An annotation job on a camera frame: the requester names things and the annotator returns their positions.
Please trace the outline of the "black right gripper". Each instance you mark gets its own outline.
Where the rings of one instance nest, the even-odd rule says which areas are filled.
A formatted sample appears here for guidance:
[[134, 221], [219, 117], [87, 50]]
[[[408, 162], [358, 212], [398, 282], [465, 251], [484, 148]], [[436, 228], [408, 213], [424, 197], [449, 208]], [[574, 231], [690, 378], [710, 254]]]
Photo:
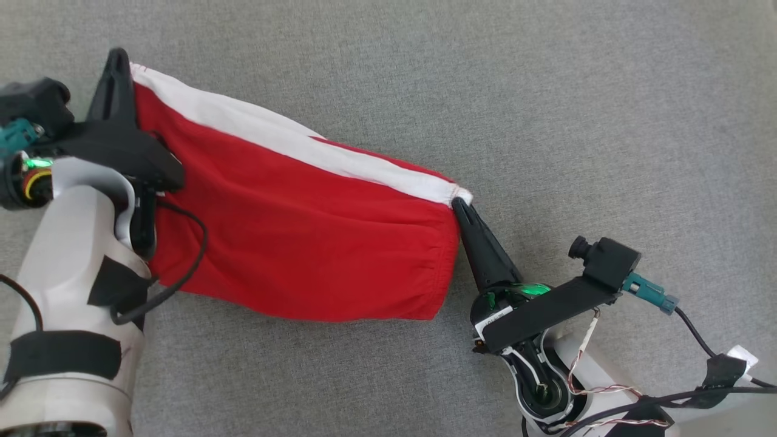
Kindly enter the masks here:
[[574, 316], [611, 305], [622, 295], [582, 276], [541, 295], [526, 294], [527, 288], [538, 285], [520, 284], [523, 279], [519, 270], [478, 211], [462, 197], [455, 197], [452, 210], [480, 293], [470, 310], [477, 334], [475, 353], [499, 354]]

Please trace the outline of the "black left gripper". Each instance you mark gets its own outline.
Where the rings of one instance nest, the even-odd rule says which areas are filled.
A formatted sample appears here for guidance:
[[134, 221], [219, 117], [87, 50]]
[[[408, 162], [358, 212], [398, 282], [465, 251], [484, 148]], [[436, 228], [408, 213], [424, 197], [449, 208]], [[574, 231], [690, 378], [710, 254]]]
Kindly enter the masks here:
[[111, 168], [158, 191], [184, 188], [183, 164], [164, 141], [134, 125], [122, 124], [138, 122], [129, 55], [124, 48], [109, 50], [88, 120], [70, 125], [54, 138], [37, 141], [36, 148]]

